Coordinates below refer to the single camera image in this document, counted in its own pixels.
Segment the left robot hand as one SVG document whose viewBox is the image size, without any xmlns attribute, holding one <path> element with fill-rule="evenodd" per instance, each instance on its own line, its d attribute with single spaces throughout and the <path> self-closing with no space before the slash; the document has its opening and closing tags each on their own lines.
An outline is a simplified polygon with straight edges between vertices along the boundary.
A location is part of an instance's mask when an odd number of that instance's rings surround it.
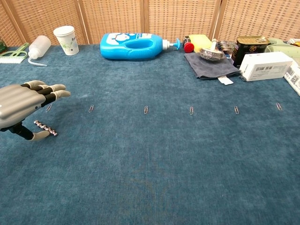
<svg viewBox="0 0 300 225">
<path fill-rule="evenodd" d="M 0 89 L 0 130 L 9 130 L 29 141 L 38 141 L 57 132 L 38 121 L 34 123 L 42 129 L 33 133 L 25 126 L 23 120 L 36 110 L 58 100 L 71 96 L 63 84 L 47 85 L 40 80 L 28 81 L 23 84 L 11 84 Z"/>
</svg>

